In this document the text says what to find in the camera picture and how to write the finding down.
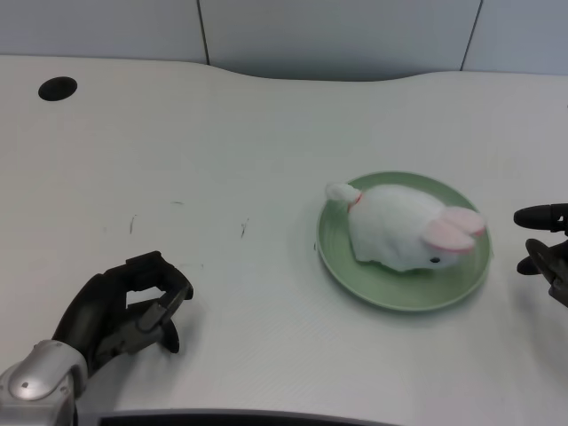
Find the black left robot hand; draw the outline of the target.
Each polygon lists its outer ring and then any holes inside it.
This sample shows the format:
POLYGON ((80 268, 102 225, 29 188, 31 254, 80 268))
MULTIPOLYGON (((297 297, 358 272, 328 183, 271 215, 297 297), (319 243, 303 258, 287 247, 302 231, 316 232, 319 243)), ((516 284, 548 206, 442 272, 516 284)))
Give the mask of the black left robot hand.
POLYGON ((94 275, 67 307, 53 339, 79 351, 88 376, 122 354, 152 344, 177 353, 172 316, 193 298, 193 286, 159 251, 94 275))

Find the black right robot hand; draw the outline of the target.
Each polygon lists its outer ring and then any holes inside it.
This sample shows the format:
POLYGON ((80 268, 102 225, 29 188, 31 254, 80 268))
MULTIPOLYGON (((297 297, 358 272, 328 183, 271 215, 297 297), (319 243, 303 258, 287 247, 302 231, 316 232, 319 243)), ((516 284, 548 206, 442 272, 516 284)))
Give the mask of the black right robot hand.
MULTIPOLYGON (((527 229, 545 230, 567 235, 567 204, 537 205, 520 209, 514 214, 516 225, 527 229)), ((567 306, 567 241, 547 246, 536 239, 525 242, 528 257, 517 264, 522 275, 542 275, 549 283, 548 294, 567 306)))

